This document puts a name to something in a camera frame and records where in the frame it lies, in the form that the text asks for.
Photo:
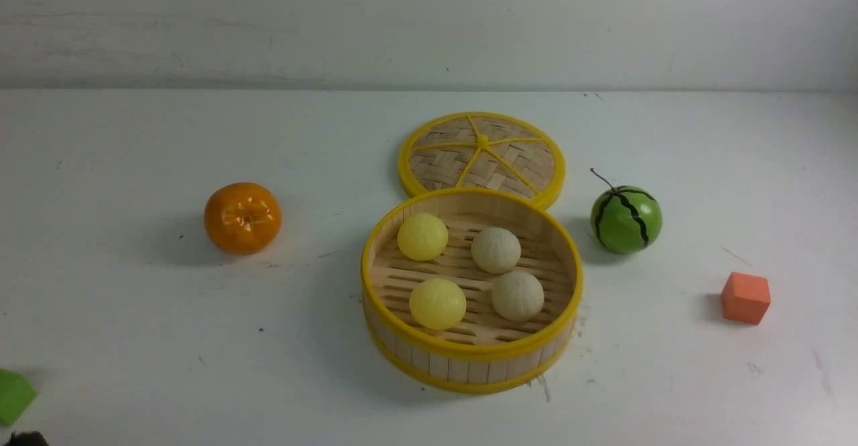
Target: bamboo steamer basket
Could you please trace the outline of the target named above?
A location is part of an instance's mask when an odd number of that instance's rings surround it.
[[[482,187],[547,209],[560,196],[566,164],[557,144],[533,125],[496,113],[455,113],[420,126],[399,152],[410,196]]]
[[[432,213],[448,227],[447,248],[429,262],[412,262],[396,247],[399,226],[413,213]],[[522,244],[517,270],[539,278],[542,312],[512,323],[491,306],[491,281],[471,259],[470,242],[500,226]],[[560,357],[572,335],[583,293],[581,259],[566,230],[527,199],[479,187],[420,194],[390,211],[371,233],[361,259],[363,307],[371,338],[382,354],[413,378],[471,394],[524,384]],[[468,301],[463,320],[437,332],[408,311],[411,290],[427,278],[458,284]]]

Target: green block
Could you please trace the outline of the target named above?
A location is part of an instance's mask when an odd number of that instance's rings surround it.
[[[11,427],[36,399],[36,390],[21,374],[0,369],[0,427]]]

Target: toy orange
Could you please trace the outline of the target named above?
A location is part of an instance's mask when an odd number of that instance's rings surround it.
[[[275,197],[255,183],[233,183],[214,192],[203,216],[208,238],[230,254],[257,253],[280,231]]]

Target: orange cube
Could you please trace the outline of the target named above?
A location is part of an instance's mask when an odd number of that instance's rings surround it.
[[[757,325],[772,303],[769,280],[745,273],[730,273],[721,291],[721,312],[730,321]]]

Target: watermelon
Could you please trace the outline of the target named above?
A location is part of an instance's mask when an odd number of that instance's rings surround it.
[[[593,204],[591,227],[609,251],[633,254],[653,244],[662,232],[662,208],[639,187],[611,186]]]

